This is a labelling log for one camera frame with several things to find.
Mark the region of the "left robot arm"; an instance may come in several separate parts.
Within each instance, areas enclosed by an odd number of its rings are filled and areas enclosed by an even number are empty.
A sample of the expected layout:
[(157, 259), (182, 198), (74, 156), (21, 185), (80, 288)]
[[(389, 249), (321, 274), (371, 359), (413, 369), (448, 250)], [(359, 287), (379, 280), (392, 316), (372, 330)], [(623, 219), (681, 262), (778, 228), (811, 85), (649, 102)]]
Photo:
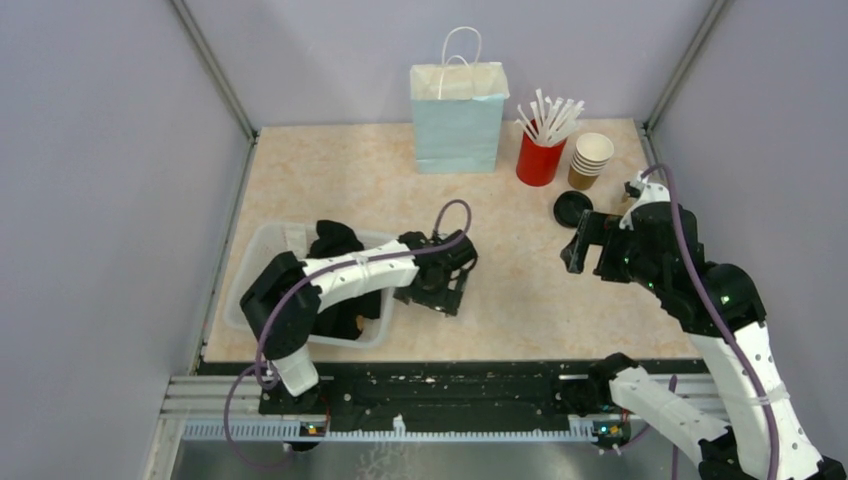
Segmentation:
[(379, 318), (385, 291), (455, 316), (468, 275), (478, 260), (462, 230), (427, 236), (407, 232), (376, 247), (298, 258), (274, 256), (247, 287), (238, 306), (258, 341), (259, 374), (297, 413), (319, 404), (319, 375), (307, 346), (319, 318), (338, 305), (355, 318)]

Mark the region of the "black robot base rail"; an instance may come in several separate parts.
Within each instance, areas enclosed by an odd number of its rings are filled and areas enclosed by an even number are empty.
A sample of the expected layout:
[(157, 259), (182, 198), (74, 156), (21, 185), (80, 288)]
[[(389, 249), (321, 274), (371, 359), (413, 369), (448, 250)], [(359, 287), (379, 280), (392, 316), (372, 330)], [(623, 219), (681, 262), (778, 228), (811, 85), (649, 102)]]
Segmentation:
[(401, 417), (413, 432), (567, 430), (593, 420), (596, 433), (621, 436), (635, 414), (601, 396), (591, 361), (330, 363), (299, 397), (282, 386), (262, 392), (264, 416), (315, 415), (329, 430), (387, 431)]

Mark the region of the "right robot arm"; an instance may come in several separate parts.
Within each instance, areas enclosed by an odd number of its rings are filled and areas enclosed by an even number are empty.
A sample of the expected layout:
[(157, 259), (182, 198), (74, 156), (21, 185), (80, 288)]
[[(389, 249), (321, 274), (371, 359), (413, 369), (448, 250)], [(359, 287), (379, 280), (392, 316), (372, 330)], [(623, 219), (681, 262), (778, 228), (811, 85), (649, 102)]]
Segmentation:
[(600, 412), (635, 413), (678, 447), (703, 479), (843, 479), (842, 463), (806, 436), (777, 369), (766, 312), (751, 277), (706, 261), (694, 215), (668, 201), (624, 215), (585, 211), (562, 251), (579, 273), (591, 246), (595, 274), (654, 294), (701, 354), (727, 413), (719, 420), (654, 383), (635, 360), (615, 353), (595, 362), (586, 385)]

